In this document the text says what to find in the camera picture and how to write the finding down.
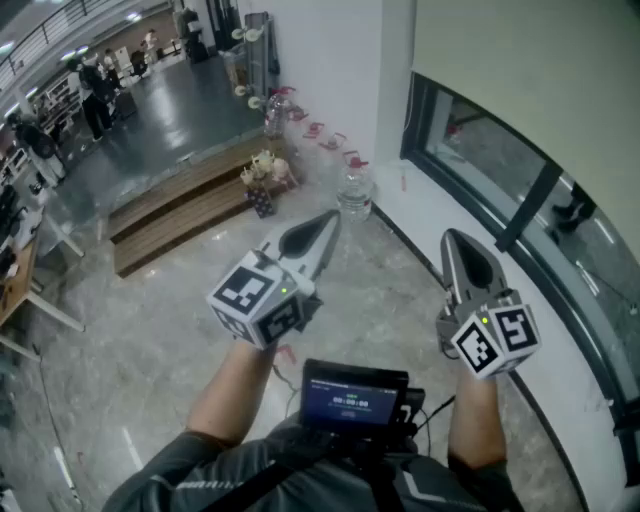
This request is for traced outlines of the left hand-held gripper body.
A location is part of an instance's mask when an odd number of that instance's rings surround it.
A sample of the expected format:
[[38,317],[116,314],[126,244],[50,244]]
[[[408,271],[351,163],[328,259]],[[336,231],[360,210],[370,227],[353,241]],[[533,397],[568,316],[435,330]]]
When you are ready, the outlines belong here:
[[259,248],[250,250],[206,297],[222,327],[257,349],[303,331],[322,301],[318,276],[303,276]]

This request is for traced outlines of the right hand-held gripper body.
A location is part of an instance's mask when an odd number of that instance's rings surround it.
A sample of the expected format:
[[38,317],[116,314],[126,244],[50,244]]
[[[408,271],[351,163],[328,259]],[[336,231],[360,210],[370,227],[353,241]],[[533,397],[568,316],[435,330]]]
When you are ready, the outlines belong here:
[[531,307],[512,288],[445,305],[436,330],[442,348],[454,350],[477,379],[510,372],[541,347]]

